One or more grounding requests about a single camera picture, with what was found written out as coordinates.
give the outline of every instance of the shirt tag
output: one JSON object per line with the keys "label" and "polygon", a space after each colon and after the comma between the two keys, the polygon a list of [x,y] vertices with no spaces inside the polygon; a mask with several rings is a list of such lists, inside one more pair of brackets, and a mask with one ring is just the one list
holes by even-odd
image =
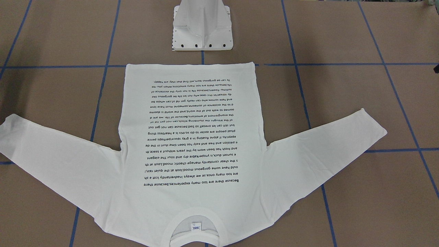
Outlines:
{"label": "shirt tag", "polygon": [[200,223],[192,223],[191,224],[191,232],[201,231],[201,222]]}

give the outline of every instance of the floor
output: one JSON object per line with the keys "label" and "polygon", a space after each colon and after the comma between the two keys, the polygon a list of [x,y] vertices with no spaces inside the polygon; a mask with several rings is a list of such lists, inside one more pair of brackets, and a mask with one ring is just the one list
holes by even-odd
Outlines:
{"label": "floor", "polygon": [[[253,61],[268,144],[360,108],[388,134],[233,246],[439,246],[434,6],[224,0],[233,50],[177,52],[179,3],[0,1],[0,123],[16,113],[118,150],[126,64]],[[0,246],[141,246],[104,233],[6,157],[0,164]]]}

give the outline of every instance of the grid line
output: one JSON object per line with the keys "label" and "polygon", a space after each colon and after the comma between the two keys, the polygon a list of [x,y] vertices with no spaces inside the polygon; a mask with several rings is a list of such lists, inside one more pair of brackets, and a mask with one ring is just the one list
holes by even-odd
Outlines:
{"label": "grid line", "polygon": [[[398,152],[417,152],[418,149],[372,149],[365,153],[398,153]],[[421,148],[421,151],[439,151],[439,148]]]}
{"label": "grid line", "polygon": [[392,86],[393,92],[394,92],[394,94],[395,94],[395,96],[396,96],[396,99],[397,99],[397,101],[398,101],[399,107],[401,108],[401,111],[402,111],[402,113],[403,113],[403,115],[404,115],[404,118],[405,118],[405,120],[406,120],[407,126],[409,127],[410,133],[411,133],[411,135],[412,135],[412,137],[413,137],[413,141],[414,141],[414,143],[415,143],[415,145],[416,145],[416,149],[417,149],[417,151],[419,152],[419,155],[421,156],[422,163],[424,164],[425,170],[427,171],[428,177],[430,178],[430,182],[432,183],[433,189],[434,189],[434,191],[436,192],[436,196],[437,196],[438,199],[439,199],[439,191],[438,191],[438,189],[437,189],[437,186],[436,186],[436,184],[435,184],[435,181],[434,181],[434,179],[433,179],[433,176],[432,176],[432,174],[431,174],[431,172],[430,172],[430,169],[428,168],[427,162],[425,161],[424,155],[422,154],[422,150],[421,150],[421,148],[419,147],[419,143],[418,143],[418,141],[417,141],[417,139],[416,139],[416,136],[415,136],[415,134],[414,134],[413,128],[412,128],[412,126],[411,126],[411,124],[410,124],[410,121],[409,121],[409,119],[408,119],[408,117],[407,117],[406,111],[404,110],[404,107],[403,107],[403,104],[402,104],[402,102],[401,102],[401,99],[399,98],[398,92],[396,91],[395,84],[393,83],[392,77],[390,76],[390,73],[389,73],[389,70],[388,70],[388,68],[387,68],[387,65],[386,65],[386,63],[384,62],[384,58],[383,58],[383,56],[382,56],[382,54],[381,54],[380,48],[378,47],[378,43],[377,43],[377,41],[376,41],[376,39],[375,39],[374,34],[372,33],[372,29],[371,29],[371,27],[370,27],[370,25],[369,25],[369,22],[367,21],[366,15],[365,15],[365,13],[364,13],[364,11],[363,11],[363,8],[361,7],[360,2],[357,2],[357,4],[358,4],[358,7],[360,8],[361,14],[363,15],[364,21],[366,22],[367,28],[369,29],[369,33],[370,33],[371,36],[372,36],[372,40],[374,41],[375,47],[377,48],[377,52],[378,52],[378,54],[379,54],[379,56],[380,56],[380,58],[381,58],[382,65],[384,66],[384,69],[385,69],[385,71],[386,71],[387,77],[389,78],[389,81],[390,81],[390,84],[391,84],[391,86]]}
{"label": "grid line", "polygon": [[[300,95],[301,95],[302,101],[303,101],[303,110],[305,112],[306,121],[308,122],[308,128],[311,129],[311,122],[309,120],[308,109],[306,108],[305,95],[303,93],[302,82],[300,80],[299,67],[298,67],[298,63],[297,63],[297,60],[296,60],[296,55],[294,53],[293,39],[292,39],[291,33],[290,33],[290,28],[289,28],[289,24],[288,24],[288,19],[287,19],[287,13],[286,13],[286,10],[285,10],[284,0],[281,0],[281,3],[282,3],[282,11],[284,13],[285,25],[286,25],[286,28],[287,28],[288,38],[289,38],[290,47],[291,47],[291,54],[293,56],[293,61],[294,61],[294,68],[296,70],[297,82],[299,84]],[[320,188],[322,190],[323,201],[325,203],[326,215],[327,215],[327,218],[328,218],[329,229],[331,231],[331,236],[332,236],[332,243],[333,243],[334,247],[337,247],[337,240],[335,238],[334,227],[332,225],[331,212],[329,210],[329,204],[328,204],[328,201],[327,201],[327,198],[326,198],[325,185],[322,184],[320,186]]]}
{"label": "grid line", "polygon": [[[202,52],[201,64],[204,65],[204,51]],[[413,63],[385,63],[386,65],[437,65],[433,62],[413,62]],[[372,63],[264,63],[265,66],[346,66],[346,65],[383,65],[381,62]],[[5,69],[74,69],[74,68],[125,68],[126,65],[40,65],[40,66],[5,66]]]}
{"label": "grid line", "polygon": [[0,165],[15,165],[13,161],[0,161]]}
{"label": "grid line", "polygon": [[[91,142],[94,140],[94,133],[95,133],[95,130],[96,130],[97,118],[98,118],[98,115],[99,115],[99,105],[100,105],[101,98],[102,98],[102,91],[104,89],[105,79],[106,79],[106,76],[107,76],[107,70],[108,70],[108,64],[109,64],[109,61],[110,61],[110,55],[111,55],[111,50],[112,50],[112,46],[113,46],[114,34],[116,32],[117,19],[118,19],[118,16],[119,16],[119,9],[120,9],[120,2],[121,2],[121,0],[118,0],[118,2],[117,2],[116,15],[115,15],[114,24],[113,24],[113,30],[112,30],[112,34],[111,34],[111,38],[110,38],[110,44],[108,46],[107,60],[105,62],[104,74],[102,76],[102,82],[101,82],[101,88],[99,90],[99,97],[97,99],[97,104],[96,104],[96,112],[95,112],[95,115],[94,115],[93,128],[91,130],[91,135],[90,135],[90,141]],[[78,225],[78,218],[79,218],[79,207],[76,207],[75,219],[73,221],[72,235],[70,237],[69,247],[73,247],[73,243],[75,241],[75,234],[76,234],[76,227]]]}
{"label": "grid line", "polygon": [[23,16],[23,20],[22,20],[22,22],[20,24],[20,27],[18,28],[17,34],[15,35],[14,41],[12,42],[12,45],[11,45],[11,48],[9,49],[9,52],[7,54],[7,57],[6,57],[6,60],[4,61],[4,64],[3,64],[2,68],[1,68],[0,80],[1,80],[1,78],[3,76],[4,71],[6,70],[7,62],[11,58],[12,51],[14,50],[15,43],[17,42],[18,36],[20,35],[20,32],[22,31],[22,28],[23,28],[23,25],[24,25],[24,23],[26,21],[26,17],[27,17],[27,14],[29,13],[29,9],[30,9],[30,5],[31,4],[32,4],[32,0],[29,0],[28,6],[27,6],[26,11],[25,11],[25,15]]}

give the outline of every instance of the shirt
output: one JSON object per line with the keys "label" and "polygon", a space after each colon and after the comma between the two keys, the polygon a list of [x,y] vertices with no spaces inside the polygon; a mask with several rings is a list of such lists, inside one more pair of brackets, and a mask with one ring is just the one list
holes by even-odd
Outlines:
{"label": "shirt", "polygon": [[267,147],[253,63],[127,65],[120,152],[15,114],[0,152],[105,232],[220,247],[271,226],[386,133],[361,109]]}

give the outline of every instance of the white machine base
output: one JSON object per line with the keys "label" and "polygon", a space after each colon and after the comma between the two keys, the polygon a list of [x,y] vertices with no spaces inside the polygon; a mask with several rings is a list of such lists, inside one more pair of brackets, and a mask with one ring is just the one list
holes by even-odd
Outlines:
{"label": "white machine base", "polygon": [[216,9],[207,9],[212,7],[208,4],[196,6],[197,8],[187,5],[183,7],[184,13],[178,13],[179,9],[182,10],[184,1],[175,6],[172,50],[221,51],[233,48],[230,8],[224,6],[222,1],[216,4],[217,1],[215,0]]}

